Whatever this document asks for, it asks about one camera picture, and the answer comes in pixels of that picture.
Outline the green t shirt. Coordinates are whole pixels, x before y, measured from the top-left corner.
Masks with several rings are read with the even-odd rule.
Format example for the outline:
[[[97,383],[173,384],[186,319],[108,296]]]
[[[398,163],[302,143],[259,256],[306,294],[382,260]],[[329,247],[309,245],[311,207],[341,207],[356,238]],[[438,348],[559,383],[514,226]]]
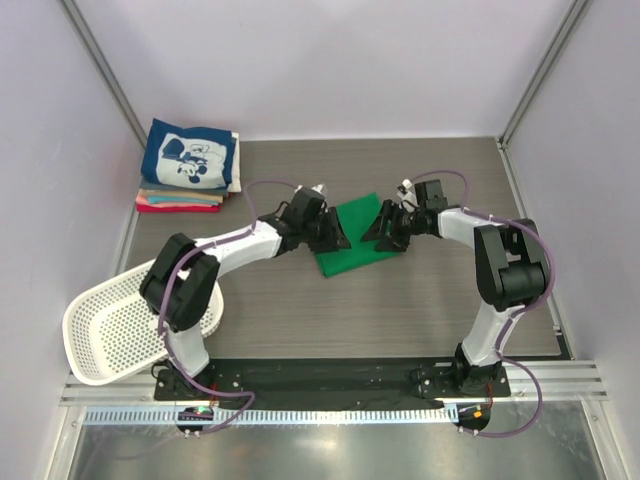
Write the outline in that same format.
[[[337,206],[337,214],[351,248],[315,255],[319,270],[325,278],[397,256],[395,252],[376,251],[374,242],[361,241],[362,235],[375,220],[381,206],[376,193]]]

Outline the white perforated plastic basket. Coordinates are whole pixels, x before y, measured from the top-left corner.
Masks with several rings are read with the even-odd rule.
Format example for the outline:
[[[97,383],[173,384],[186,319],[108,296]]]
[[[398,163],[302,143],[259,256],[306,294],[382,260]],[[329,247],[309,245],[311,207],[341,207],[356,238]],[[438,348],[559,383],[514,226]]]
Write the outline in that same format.
[[[150,261],[129,269],[76,297],[62,323],[64,348],[74,376],[103,386],[136,374],[168,356],[191,377],[204,371],[209,355],[204,339],[217,328],[224,311],[219,286],[211,294],[199,328],[158,334],[158,316],[139,294]]]

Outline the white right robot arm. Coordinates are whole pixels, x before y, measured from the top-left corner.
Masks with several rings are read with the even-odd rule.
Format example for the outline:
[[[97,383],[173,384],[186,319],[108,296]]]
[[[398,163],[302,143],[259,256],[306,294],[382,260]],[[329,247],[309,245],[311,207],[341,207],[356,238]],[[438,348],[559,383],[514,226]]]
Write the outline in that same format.
[[[535,223],[527,218],[498,219],[452,205],[438,180],[405,180],[397,200],[382,203],[362,235],[377,252],[400,253],[412,237],[430,235],[472,249],[481,303],[469,334],[456,346],[447,368],[412,371],[414,393],[480,397],[504,375],[503,346],[520,318],[551,290],[554,280],[547,251]]]

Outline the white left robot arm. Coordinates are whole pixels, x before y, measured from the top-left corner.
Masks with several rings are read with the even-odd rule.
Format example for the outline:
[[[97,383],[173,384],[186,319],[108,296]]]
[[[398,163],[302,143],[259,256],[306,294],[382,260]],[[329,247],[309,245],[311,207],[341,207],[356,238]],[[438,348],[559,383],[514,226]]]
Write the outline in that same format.
[[[158,316],[158,336],[169,361],[179,372],[177,387],[190,399],[204,398],[215,382],[200,322],[220,277],[302,244],[313,253],[351,247],[337,209],[327,206],[318,191],[303,187],[283,205],[227,235],[199,241],[182,233],[171,236],[140,285],[140,296]]]

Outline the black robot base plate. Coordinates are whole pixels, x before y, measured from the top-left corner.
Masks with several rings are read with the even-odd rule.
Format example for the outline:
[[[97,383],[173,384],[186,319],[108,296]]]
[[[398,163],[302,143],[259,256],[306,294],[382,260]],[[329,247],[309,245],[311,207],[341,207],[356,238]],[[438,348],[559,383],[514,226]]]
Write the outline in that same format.
[[[214,359],[203,385],[220,393],[252,392],[266,411],[435,409],[511,395],[504,367],[464,377],[452,358]]]

